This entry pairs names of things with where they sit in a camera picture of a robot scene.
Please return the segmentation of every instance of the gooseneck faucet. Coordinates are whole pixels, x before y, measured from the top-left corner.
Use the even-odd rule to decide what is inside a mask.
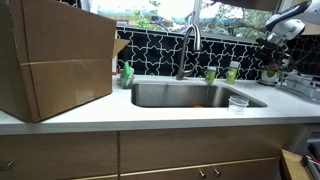
[[[186,34],[184,35],[183,44],[182,44],[182,50],[181,50],[181,58],[180,58],[180,65],[179,65],[179,71],[177,74],[177,80],[182,80],[183,77],[190,75],[197,67],[198,62],[196,65],[189,71],[184,70],[184,58],[185,58],[185,51],[186,46],[188,42],[188,38],[190,33],[194,31],[194,44],[193,44],[193,51],[200,51],[201,49],[201,35],[200,30],[197,25],[192,24],[188,27]]]

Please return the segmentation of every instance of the kitchen counter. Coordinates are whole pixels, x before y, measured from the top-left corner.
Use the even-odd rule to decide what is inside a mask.
[[[136,75],[135,82],[205,84],[203,79]],[[236,115],[227,108],[141,108],[131,103],[131,90],[121,89],[113,77],[113,93],[36,124],[26,124],[0,111],[0,135],[64,132],[169,129],[320,123],[320,105],[255,81],[237,80],[234,85],[216,79],[214,85],[231,86],[268,105],[247,108]]]

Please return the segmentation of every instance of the clear plastic cup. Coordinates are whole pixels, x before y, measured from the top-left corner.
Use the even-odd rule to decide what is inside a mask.
[[[229,98],[229,111],[241,115],[246,107],[249,105],[249,100],[241,96],[230,96]]]

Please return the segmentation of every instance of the sink basin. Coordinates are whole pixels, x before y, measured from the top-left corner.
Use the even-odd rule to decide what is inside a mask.
[[[137,83],[132,86],[131,102],[140,107],[228,107],[229,97],[239,95],[249,100],[248,107],[267,107],[251,96],[226,86],[167,83]]]

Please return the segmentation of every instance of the cabinet handle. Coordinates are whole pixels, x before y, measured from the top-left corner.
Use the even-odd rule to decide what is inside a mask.
[[[6,165],[0,166],[0,171],[10,171],[13,168],[13,163],[14,161],[12,160],[8,162]]]
[[[200,178],[201,179],[206,179],[207,178],[207,176],[201,170],[199,170],[199,174],[200,174]]]
[[[221,177],[221,172],[219,172],[216,168],[214,168],[214,174],[216,175],[216,177]]]

